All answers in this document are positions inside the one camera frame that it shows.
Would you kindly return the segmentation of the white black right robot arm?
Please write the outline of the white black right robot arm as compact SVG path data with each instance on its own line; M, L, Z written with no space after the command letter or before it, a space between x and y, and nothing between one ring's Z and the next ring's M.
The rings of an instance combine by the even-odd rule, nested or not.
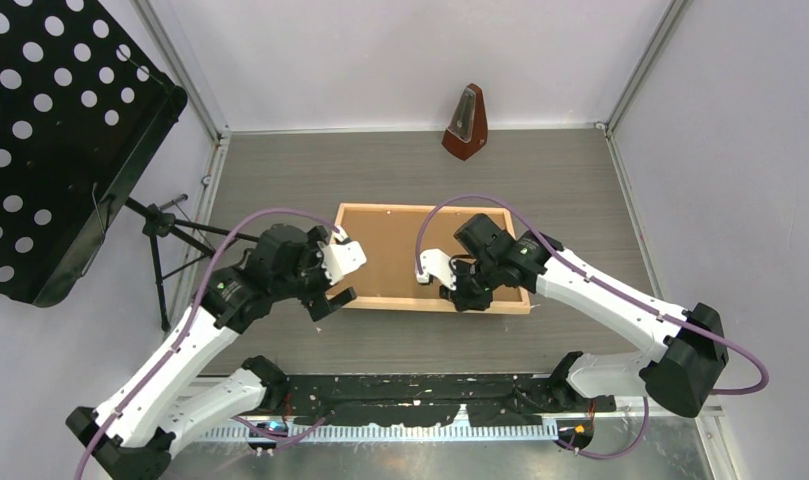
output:
M694 418L728 363L719 313L697 303L685 309L644 295L586 265L560 242L525 232L514 238L477 214L454 234L469 260L448 259L451 287L442 298L459 312L484 311L500 287L520 287L568 305L616 332L635 352L566 354L544 382L548 410L576 410L604 396L650 397L666 410Z

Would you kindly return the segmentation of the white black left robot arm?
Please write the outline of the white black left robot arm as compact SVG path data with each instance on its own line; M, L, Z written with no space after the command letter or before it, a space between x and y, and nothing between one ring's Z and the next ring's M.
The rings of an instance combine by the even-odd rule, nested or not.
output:
M220 423L255 409L273 414L286 403L288 376L271 360L246 359L226 380L185 401L179 395L219 353L272 306L297 300L319 321L355 300L328 292L367 262L343 229L303 231L276 224L241 261L213 271L199 306L182 319L145 364L97 407L78 407L69 430L113 479L157 479L189 443Z

